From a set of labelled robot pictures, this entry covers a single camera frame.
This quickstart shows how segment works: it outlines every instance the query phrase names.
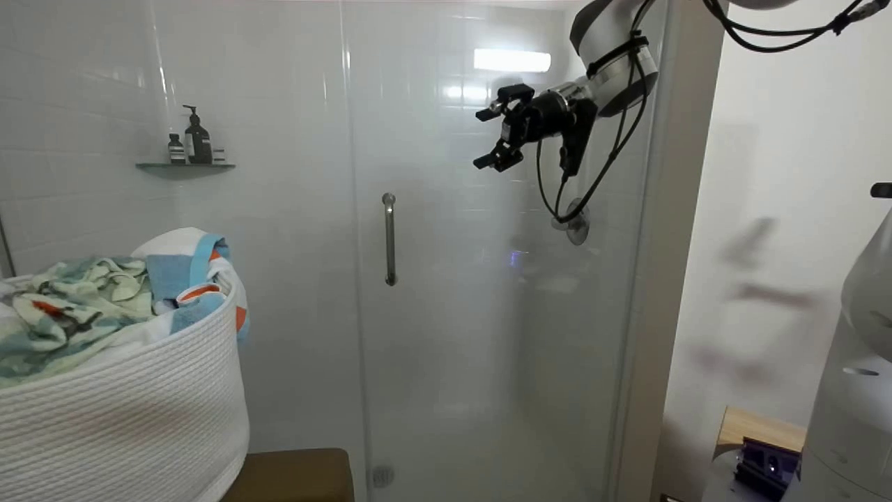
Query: laundry basket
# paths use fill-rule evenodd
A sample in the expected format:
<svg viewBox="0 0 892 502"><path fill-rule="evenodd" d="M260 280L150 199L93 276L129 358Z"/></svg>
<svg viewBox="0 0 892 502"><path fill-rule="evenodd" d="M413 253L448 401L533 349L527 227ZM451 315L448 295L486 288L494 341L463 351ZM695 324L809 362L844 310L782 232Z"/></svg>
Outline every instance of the laundry basket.
<svg viewBox="0 0 892 502"><path fill-rule="evenodd" d="M0 390L2 502L221 500L244 450L230 299L126 361Z"/></svg>

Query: door frame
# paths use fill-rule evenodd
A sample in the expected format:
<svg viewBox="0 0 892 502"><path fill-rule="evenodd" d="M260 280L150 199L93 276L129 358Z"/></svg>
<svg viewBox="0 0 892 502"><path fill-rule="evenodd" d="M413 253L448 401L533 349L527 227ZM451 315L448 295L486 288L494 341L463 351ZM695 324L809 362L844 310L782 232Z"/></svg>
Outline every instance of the door frame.
<svg viewBox="0 0 892 502"><path fill-rule="evenodd" d="M699 174L718 79L722 26L703 4L670 6L656 143L610 464L610 502L657 500L656 464Z"/></svg>

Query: bottle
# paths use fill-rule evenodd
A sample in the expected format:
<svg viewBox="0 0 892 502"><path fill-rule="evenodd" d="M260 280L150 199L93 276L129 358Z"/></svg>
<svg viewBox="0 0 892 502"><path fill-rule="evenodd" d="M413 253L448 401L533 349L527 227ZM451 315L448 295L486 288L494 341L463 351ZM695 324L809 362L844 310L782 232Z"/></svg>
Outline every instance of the bottle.
<svg viewBox="0 0 892 502"><path fill-rule="evenodd" d="M190 165L187 149L179 143L179 135L169 135L169 140L166 140L166 163L169 165Z"/></svg>
<svg viewBox="0 0 892 502"><path fill-rule="evenodd" d="M187 128L187 153L193 165L211 165L211 135L207 135L207 128L200 125L197 110L196 107L183 107L190 110L190 128Z"/></svg>

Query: glass panel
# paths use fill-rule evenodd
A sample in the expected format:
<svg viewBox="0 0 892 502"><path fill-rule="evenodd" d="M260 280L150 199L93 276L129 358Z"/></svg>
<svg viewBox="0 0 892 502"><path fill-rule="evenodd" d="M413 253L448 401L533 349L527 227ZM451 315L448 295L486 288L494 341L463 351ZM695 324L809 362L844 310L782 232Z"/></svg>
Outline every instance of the glass panel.
<svg viewBox="0 0 892 502"><path fill-rule="evenodd" d="M547 220L529 160L472 168L499 136L474 119L499 83L582 75L575 9L536 6L345 4L375 502L608 500L650 125L591 206L584 245ZM543 163L551 174L558 146Z"/></svg>

